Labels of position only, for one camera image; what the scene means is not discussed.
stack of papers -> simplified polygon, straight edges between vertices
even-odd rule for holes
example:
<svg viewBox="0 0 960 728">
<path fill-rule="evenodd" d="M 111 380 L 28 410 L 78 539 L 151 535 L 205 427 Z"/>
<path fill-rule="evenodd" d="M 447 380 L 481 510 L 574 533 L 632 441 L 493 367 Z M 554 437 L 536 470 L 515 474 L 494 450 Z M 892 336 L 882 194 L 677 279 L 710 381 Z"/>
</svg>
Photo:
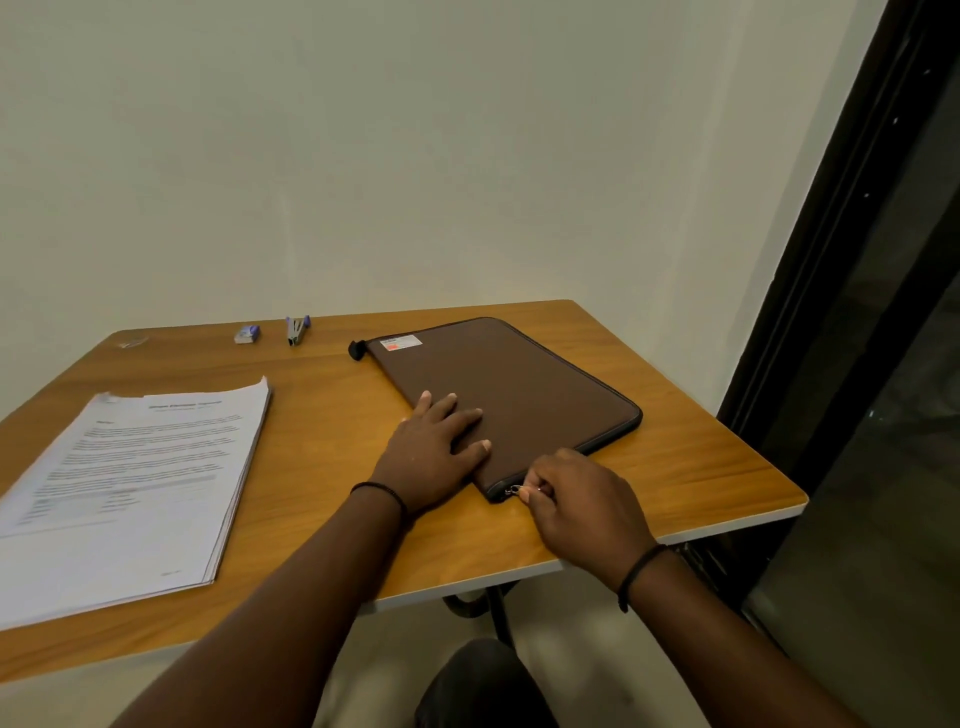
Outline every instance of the stack of papers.
<svg viewBox="0 0 960 728">
<path fill-rule="evenodd" d="M 0 499 L 0 629 L 212 582 L 269 398 L 94 397 Z"/>
</svg>

wall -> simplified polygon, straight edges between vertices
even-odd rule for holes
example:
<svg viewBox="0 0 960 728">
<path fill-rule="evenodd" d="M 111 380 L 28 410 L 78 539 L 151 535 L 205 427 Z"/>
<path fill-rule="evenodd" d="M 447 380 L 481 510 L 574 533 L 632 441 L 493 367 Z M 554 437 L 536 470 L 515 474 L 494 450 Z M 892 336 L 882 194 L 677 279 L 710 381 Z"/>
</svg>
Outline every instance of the wall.
<svg viewBox="0 0 960 728">
<path fill-rule="evenodd" d="M 710 410 L 881 0 L 8 0 L 0 415 L 119 328 L 572 298 Z"/>
</svg>

black bracelet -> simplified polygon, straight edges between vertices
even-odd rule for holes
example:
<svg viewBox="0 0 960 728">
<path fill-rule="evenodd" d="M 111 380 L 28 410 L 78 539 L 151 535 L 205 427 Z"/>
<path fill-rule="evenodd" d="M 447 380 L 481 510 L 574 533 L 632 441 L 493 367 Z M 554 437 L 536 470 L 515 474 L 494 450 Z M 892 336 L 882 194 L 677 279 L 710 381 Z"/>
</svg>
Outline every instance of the black bracelet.
<svg viewBox="0 0 960 728">
<path fill-rule="evenodd" d="M 620 611 L 624 614 L 627 614 L 627 607 L 630 603 L 630 585 L 634 583 L 636 576 L 643 571 L 643 567 L 653 561 L 657 557 L 657 554 L 662 553 L 663 551 L 666 551 L 666 546 L 663 544 L 657 544 L 645 554 L 640 556 L 640 558 L 637 559 L 636 563 L 634 564 L 634 567 L 627 571 L 627 575 L 620 584 L 620 588 L 616 590 L 616 601 L 617 604 L 620 605 Z"/>
<path fill-rule="evenodd" d="M 374 483 L 368 480 L 363 483 L 357 483 L 356 485 L 354 485 L 352 488 L 350 488 L 350 493 L 353 494 L 353 491 L 355 491 L 357 488 L 364 488 L 364 487 L 377 488 L 383 491 L 384 493 L 389 493 L 391 496 L 393 496 L 394 500 L 400 506 L 400 522 L 401 523 L 407 522 L 407 504 L 403 502 L 403 498 L 397 495 L 396 491 L 393 488 L 391 488 L 389 485 L 384 485 L 383 483 Z"/>
</svg>

wooden table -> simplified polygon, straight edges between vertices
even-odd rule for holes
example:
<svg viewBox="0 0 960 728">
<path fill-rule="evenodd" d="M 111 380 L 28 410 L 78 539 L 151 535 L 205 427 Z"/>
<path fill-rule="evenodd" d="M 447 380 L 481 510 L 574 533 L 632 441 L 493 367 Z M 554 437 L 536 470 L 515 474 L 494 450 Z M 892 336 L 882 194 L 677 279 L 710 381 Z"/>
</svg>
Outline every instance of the wooden table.
<svg viewBox="0 0 960 728">
<path fill-rule="evenodd" d="M 633 484 L 661 542 L 803 511 L 799 488 L 571 301 L 314 319 L 293 349 L 282 321 L 261 322 L 252 346 L 233 343 L 239 324 L 118 331 L 0 423 L 0 494 L 98 392 L 213 392 L 266 375 L 274 397 L 223 564 L 211 586 L 0 632 L 0 682 L 201 637 L 369 477 L 409 412 L 370 357 L 350 359 L 350 340 L 474 316 L 513 324 L 640 405 L 640 428 L 593 457 Z M 118 346 L 141 336 L 149 338 L 139 346 Z M 520 502 L 489 505 L 466 488 L 417 522 L 372 607 L 562 567 Z"/>
</svg>

label sticker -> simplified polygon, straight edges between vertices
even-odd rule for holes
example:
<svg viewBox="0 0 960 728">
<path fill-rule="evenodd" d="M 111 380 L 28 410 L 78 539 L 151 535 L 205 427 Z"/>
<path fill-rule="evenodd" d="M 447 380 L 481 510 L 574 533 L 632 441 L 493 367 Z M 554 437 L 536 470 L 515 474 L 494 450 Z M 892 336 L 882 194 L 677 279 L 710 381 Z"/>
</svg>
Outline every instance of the label sticker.
<svg viewBox="0 0 960 728">
<path fill-rule="evenodd" d="M 397 349 L 418 347 L 423 342 L 412 333 L 408 333 L 406 336 L 396 336 L 393 339 L 380 339 L 380 343 L 388 352 L 395 352 Z"/>
</svg>

